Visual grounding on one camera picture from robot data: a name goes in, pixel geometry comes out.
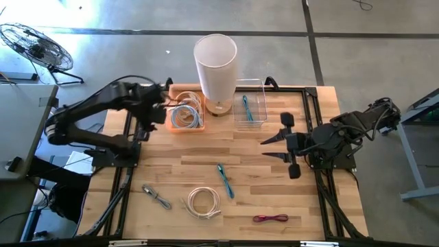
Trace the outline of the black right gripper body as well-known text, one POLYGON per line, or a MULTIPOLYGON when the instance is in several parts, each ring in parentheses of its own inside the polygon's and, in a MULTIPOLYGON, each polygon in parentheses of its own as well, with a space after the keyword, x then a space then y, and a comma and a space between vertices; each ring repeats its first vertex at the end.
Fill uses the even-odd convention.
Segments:
MULTIPOLYGON (((294 126, 294 116, 291 113, 281 113, 281 123, 284 128, 294 126)), ((292 161, 288 167, 288 174, 290 179, 297 179, 301 176, 300 165, 296 162, 297 156, 302 156, 305 151, 306 134, 301 132, 293 132, 285 137, 287 152, 292 156, 292 161)))

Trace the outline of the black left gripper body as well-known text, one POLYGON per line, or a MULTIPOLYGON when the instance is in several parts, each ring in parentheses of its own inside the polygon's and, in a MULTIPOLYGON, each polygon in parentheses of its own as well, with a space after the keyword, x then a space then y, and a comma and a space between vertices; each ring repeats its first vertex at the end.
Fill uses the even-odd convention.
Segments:
POLYGON ((139 121, 144 131, 154 131, 155 124, 164 124, 167 111, 165 109, 165 96, 159 84, 141 86, 141 114, 139 121))

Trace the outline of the orange translucent plastic bin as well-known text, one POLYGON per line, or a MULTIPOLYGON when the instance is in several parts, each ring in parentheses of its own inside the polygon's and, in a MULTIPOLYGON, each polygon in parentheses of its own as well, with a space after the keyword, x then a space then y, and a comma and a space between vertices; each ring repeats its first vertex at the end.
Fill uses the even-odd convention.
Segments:
POLYGON ((172 84, 169 97, 186 101, 167 110, 165 125, 170 132, 202 132, 205 129, 205 96, 197 84, 172 84))

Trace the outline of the clear plastic bin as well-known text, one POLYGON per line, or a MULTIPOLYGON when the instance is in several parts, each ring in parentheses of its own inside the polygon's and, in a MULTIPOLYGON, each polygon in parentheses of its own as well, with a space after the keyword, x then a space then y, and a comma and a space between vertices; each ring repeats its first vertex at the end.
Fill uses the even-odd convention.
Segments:
POLYGON ((233 119, 238 129, 260 128, 267 121, 265 89, 260 79, 238 79, 233 96, 233 119))

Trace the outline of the white shade wooden base lamp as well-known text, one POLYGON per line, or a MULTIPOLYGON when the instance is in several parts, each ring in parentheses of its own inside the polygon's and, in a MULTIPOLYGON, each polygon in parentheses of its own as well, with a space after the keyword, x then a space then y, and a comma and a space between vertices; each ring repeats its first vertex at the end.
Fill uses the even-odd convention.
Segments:
POLYGON ((214 117, 227 115, 238 76, 235 41, 223 34, 204 36, 195 44, 193 56, 207 112, 214 117))

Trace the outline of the white paper sheet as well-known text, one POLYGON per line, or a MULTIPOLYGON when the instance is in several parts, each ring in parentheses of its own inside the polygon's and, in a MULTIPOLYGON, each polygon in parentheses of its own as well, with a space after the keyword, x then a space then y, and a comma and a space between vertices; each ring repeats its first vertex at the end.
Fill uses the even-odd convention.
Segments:
POLYGON ((78 174, 92 174, 92 162, 92 156, 89 156, 83 152, 72 151, 64 168, 78 174))

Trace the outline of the black floor fan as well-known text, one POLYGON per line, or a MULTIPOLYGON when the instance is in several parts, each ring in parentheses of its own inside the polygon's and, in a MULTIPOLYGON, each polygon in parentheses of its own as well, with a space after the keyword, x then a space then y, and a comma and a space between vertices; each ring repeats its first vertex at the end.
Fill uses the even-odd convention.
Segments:
POLYGON ((67 73, 73 68, 71 54, 44 33, 20 23, 4 23, 0 25, 0 38, 32 66, 46 68, 56 85, 84 83, 80 76, 67 73))

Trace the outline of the black office chair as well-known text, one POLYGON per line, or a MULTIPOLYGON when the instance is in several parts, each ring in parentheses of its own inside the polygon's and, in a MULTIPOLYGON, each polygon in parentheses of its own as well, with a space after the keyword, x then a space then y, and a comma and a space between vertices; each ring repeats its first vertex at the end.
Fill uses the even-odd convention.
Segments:
POLYGON ((60 217, 78 224, 91 180, 89 174, 72 172, 35 156, 27 175, 54 182, 49 192, 49 208, 60 217))

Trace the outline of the grey power strip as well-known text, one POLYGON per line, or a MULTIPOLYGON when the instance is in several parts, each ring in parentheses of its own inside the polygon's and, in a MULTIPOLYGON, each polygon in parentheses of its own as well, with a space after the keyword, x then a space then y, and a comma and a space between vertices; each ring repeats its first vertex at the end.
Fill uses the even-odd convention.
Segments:
POLYGON ((0 72, 0 77, 5 80, 19 80, 19 81, 37 81, 38 76, 36 73, 21 73, 21 72, 0 72))

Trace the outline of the grey desk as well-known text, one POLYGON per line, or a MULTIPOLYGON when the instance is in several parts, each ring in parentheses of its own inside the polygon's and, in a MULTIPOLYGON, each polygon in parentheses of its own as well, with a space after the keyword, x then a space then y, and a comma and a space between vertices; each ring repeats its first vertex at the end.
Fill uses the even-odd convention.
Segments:
POLYGON ((27 174, 57 92, 56 85, 0 85, 0 180, 27 174), (15 156, 23 160, 8 172, 4 165, 15 156))

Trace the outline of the small black desk device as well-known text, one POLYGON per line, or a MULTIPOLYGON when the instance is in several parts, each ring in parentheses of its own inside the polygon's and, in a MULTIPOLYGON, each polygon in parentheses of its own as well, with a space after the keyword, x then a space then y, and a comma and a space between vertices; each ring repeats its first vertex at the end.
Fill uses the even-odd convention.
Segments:
POLYGON ((22 158, 19 156, 15 156, 13 159, 7 161, 4 165, 5 170, 8 172, 15 172, 17 167, 21 164, 22 158))

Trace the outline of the black aluminium table frame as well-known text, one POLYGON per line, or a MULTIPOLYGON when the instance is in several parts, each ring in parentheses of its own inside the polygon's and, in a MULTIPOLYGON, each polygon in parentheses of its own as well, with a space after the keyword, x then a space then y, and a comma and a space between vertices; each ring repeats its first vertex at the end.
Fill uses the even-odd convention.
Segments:
POLYGON ((284 152, 282 141, 261 145, 290 112, 305 132, 339 115, 332 86, 265 90, 268 118, 238 129, 232 115, 207 115, 202 132, 172 133, 159 126, 141 146, 126 199, 101 236, 158 244, 299 246, 347 236, 341 219, 318 193, 317 173, 300 158, 301 177, 264 152, 284 152))

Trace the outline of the silver metal bracket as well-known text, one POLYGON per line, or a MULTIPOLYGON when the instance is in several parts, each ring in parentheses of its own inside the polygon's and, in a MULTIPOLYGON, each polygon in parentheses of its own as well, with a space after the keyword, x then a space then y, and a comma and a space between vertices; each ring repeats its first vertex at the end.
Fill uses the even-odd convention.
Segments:
POLYGON ((301 241, 300 247, 340 247, 338 242, 301 241))
POLYGON ((142 247, 147 246, 148 241, 144 239, 123 239, 109 241, 108 247, 142 247))

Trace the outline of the grey metal table frame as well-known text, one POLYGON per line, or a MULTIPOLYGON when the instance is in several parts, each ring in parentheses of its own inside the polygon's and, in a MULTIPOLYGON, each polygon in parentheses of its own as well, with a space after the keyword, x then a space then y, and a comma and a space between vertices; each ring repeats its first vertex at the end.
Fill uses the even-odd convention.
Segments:
POLYGON ((401 199, 439 196, 439 185, 425 185, 419 170, 439 169, 439 88, 410 105, 396 129, 417 186, 402 193, 401 199))

